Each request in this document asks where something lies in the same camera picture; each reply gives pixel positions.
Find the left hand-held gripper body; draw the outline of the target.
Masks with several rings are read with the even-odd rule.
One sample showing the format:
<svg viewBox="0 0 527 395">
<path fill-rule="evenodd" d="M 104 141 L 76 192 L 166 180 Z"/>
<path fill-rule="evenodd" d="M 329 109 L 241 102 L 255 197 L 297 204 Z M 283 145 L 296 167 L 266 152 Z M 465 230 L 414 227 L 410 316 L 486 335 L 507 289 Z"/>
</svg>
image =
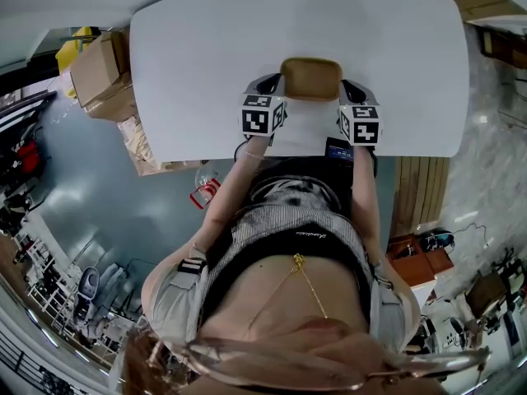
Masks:
<svg viewBox="0 0 527 395">
<path fill-rule="evenodd" d="M 244 136 L 272 136 L 285 122 L 284 96 L 243 94 L 240 127 Z"/>
</svg>

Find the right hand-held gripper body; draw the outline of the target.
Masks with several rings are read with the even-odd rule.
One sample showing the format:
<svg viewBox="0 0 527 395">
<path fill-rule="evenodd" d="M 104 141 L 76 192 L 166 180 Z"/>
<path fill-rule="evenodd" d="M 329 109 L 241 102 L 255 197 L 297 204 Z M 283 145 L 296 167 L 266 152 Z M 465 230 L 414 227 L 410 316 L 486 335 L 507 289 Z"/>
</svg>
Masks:
<svg viewBox="0 0 527 395">
<path fill-rule="evenodd" d="M 376 146 L 382 135 L 380 106 L 340 105 L 338 126 L 351 146 Z"/>
</svg>

